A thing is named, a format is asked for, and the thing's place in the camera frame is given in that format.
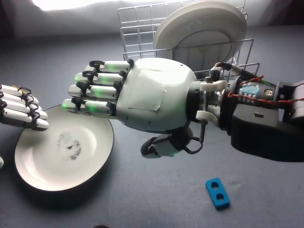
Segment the metal wire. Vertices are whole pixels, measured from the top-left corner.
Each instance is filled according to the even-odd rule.
[[[249,56],[253,46],[253,39],[244,39],[238,40],[235,42],[226,42],[226,43],[217,43],[203,46],[191,46],[191,47],[182,47],[182,48],[168,48],[168,49],[153,49],[153,38],[157,28],[160,26],[161,22],[166,19],[171,13],[175,10],[180,9],[186,5],[193,4],[196,2],[200,2],[202,0],[184,0],[178,2],[170,2],[170,3],[162,3],[162,4],[153,4],[153,5],[144,5],[138,7],[127,7],[118,10],[119,21],[121,25],[121,37],[123,41],[124,60],[128,58],[133,58],[137,60],[139,58],[145,57],[158,57],[158,54],[161,52],[175,51],[177,49],[188,49],[186,55],[188,55],[187,62],[184,63],[186,65],[189,64],[189,55],[190,50],[192,48],[201,48],[202,50],[206,50],[209,46],[218,46],[218,60],[220,61],[222,45],[230,44],[231,48],[233,48],[233,57],[228,60],[229,62],[238,65],[244,69],[247,67],[251,67],[251,72],[253,74],[257,74],[259,69],[259,63],[248,64]],[[244,13],[245,1],[243,0],[242,5],[237,8],[242,12],[245,19],[247,19],[247,13]],[[172,12],[169,12],[169,7],[175,7]],[[236,44],[238,42],[242,42],[242,48],[236,51]],[[200,70],[195,71],[196,74],[208,73],[209,70]],[[229,79],[230,77],[235,76],[230,73],[225,73],[222,71],[221,78]]]

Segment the gray tabletop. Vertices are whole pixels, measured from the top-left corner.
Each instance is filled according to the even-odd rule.
[[[304,79],[304,27],[252,28],[255,43],[250,62],[272,83]],[[29,87],[43,108],[68,98],[75,73],[89,60],[120,60],[119,35],[43,38],[0,44],[1,84]],[[152,136],[112,121],[115,145],[94,191],[80,205],[50,209],[29,200],[19,187],[14,150],[21,129],[1,125],[1,228],[67,228],[104,224],[110,228],[302,227],[304,163],[269,161],[241,153],[212,124],[205,145],[195,155],[147,160],[140,146]],[[199,126],[192,124],[196,135]],[[231,206],[216,211],[205,182],[220,177]]]

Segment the round hole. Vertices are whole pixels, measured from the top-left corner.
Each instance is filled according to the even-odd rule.
[[[211,183],[211,188],[213,188],[213,189],[218,189],[218,188],[219,188],[219,184],[216,183],[216,182],[212,182],[212,183]]]
[[[224,200],[224,195],[222,193],[217,194],[217,199],[219,201],[223,201]]]

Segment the white plate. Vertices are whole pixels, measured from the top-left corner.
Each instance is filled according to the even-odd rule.
[[[246,20],[234,6],[223,1],[203,1],[185,6],[169,15],[158,27],[154,49],[203,46],[235,42],[245,38]],[[159,51],[158,57],[188,65],[193,71],[211,69],[219,60],[233,57],[242,42],[175,51]]]
[[[114,132],[108,119],[73,114],[55,106],[46,110],[49,129],[25,129],[15,163],[22,179],[46,191],[76,187],[94,176],[108,159]]]

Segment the dish rack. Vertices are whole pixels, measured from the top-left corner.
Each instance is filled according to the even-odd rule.
[[[173,52],[179,49],[185,49],[188,54],[186,62],[183,64],[188,65],[189,63],[189,55],[191,54],[191,50],[194,48],[200,48],[203,52],[203,56],[205,54],[205,50],[208,50],[210,46],[216,46],[218,50],[218,56],[220,57],[221,49],[225,45],[231,45],[231,47],[235,47],[237,42],[242,42],[242,46],[238,52],[235,53],[234,56],[228,60],[227,62],[238,65],[239,67],[250,71],[253,74],[257,74],[257,71],[260,67],[259,63],[248,63],[249,56],[253,46],[253,39],[244,39],[238,40],[235,42],[226,42],[226,43],[216,43],[216,44],[208,44],[203,46],[189,46],[189,47],[180,47],[180,48],[168,48],[168,49],[153,49],[153,38],[157,28],[160,24],[174,11],[204,0],[185,0],[179,2],[170,2],[170,3],[162,3],[162,4],[153,4],[153,5],[145,5],[138,7],[128,7],[121,8],[118,10],[118,16],[120,21],[120,32],[123,41],[124,54],[123,59],[127,60],[128,58],[132,58],[134,61],[140,58],[147,57],[157,57],[160,52]],[[239,0],[238,2],[232,3],[231,0],[227,0],[230,4],[234,5],[237,9],[239,9],[247,20],[247,14],[244,13],[244,6],[246,0]],[[209,74],[209,70],[194,71],[198,78],[204,78]],[[236,76],[229,72],[225,72],[222,70],[221,78],[224,80],[229,80],[230,77]]]

